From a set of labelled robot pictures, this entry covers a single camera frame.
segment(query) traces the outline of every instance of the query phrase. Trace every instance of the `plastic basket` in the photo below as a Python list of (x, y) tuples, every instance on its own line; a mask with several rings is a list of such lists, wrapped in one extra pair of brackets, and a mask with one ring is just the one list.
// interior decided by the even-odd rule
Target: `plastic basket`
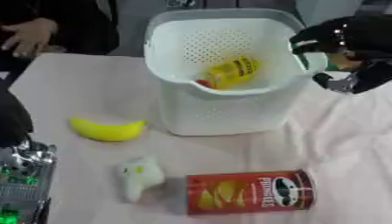
[[(148, 68), (160, 79), (160, 114), (183, 136), (271, 130), (284, 124), (311, 77), (326, 68), (323, 53), (291, 53), (289, 38), (303, 26), (292, 15), (268, 9), (166, 12), (150, 22), (144, 45)], [(230, 90), (195, 81), (225, 59), (249, 56), (262, 69)]]

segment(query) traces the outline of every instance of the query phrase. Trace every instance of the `yellow banana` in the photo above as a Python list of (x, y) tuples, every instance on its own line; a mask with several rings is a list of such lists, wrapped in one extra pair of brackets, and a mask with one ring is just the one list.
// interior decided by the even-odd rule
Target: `yellow banana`
[(124, 125), (103, 125), (81, 117), (69, 119), (72, 128), (81, 136), (104, 142), (121, 142), (139, 136), (146, 121), (130, 122)]

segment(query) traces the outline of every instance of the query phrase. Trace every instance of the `red pringles can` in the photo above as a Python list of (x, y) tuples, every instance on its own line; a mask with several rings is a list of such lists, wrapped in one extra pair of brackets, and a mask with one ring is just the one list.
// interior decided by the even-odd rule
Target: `red pringles can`
[(315, 200), (303, 171), (267, 171), (187, 176), (189, 214), (307, 210)]

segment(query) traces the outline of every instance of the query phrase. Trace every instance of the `white tablecloth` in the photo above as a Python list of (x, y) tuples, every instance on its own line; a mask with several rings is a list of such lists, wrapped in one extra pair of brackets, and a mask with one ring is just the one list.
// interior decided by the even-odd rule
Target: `white tablecloth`
[[(341, 95), (311, 84), (281, 129), (180, 137), (159, 123), (158, 85), (142, 59), (47, 54), (11, 91), (30, 111), (34, 137), (59, 148), (50, 223), (368, 224), (392, 219), (392, 86)], [(69, 116), (105, 123), (147, 118), (137, 140), (98, 143), (75, 135)], [(154, 155), (168, 183), (139, 204), (123, 202), (115, 168)], [(186, 174), (305, 168), (317, 182), (310, 211), (188, 217), (176, 179)]]

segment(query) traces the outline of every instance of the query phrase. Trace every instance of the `mustard bottle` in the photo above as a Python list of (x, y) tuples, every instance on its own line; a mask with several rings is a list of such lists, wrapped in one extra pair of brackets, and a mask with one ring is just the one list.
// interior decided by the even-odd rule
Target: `mustard bottle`
[(258, 60), (240, 57), (209, 67), (206, 80), (211, 88), (228, 89), (235, 84), (252, 79), (259, 69)]

